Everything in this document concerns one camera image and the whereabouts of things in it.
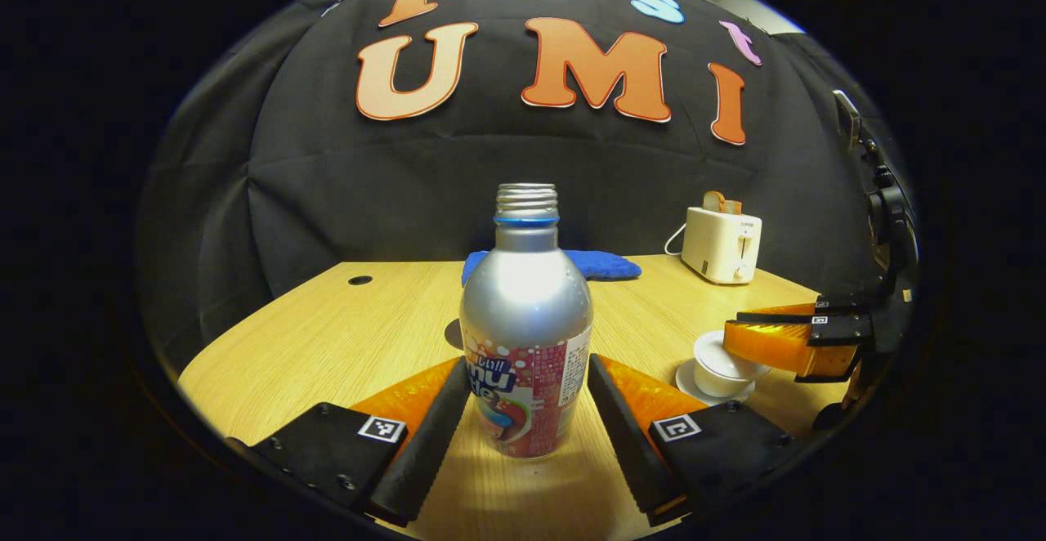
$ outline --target white cup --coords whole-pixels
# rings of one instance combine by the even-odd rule
[[[712,331],[693,342],[693,383],[706,395],[729,398],[743,391],[770,367],[729,354],[723,348],[723,331]]]

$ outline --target screw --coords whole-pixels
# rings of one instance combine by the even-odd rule
[[[344,488],[345,490],[356,490],[356,482],[353,481],[353,478],[346,476],[345,474],[337,474],[334,479],[338,481],[338,486]]]

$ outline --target table surface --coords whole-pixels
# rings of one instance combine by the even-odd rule
[[[679,257],[630,256],[642,275],[590,281],[590,352],[669,384],[693,341],[736,311],[810,302],[816,293],[756,270],[747,286],[717,286]],[[269,303],[200,353],[179,379],[215,430],[247,445],[320,402],[351,406],[461,355],[444,337],[457,318],[462,262],[343,263]],[[350,277],[369,275],[361,286]],[[793,435],[846,384],[797,384],[774,369],[748,405]],[[465,407],[417,520],[390,528],[422,539],[635,539],[652,528],[636,508],[588,388],[570,435],[551,455],[509,459],[488,448]]]

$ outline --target cup and saucer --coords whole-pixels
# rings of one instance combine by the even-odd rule
[[[712,331],[693,342],[693,357],[676,370],[676,386],[708,406],[745,402],[755,391],[755,380],[770,369],[726,352],[723,331]]]

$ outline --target aluminum bottle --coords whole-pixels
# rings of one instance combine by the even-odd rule
[[[461,296],[475,411],[495,449],[511,457],[560,446],[588,366],[592,298],[558,245],[559,220],[553,184],[501,184],[495,247]]]

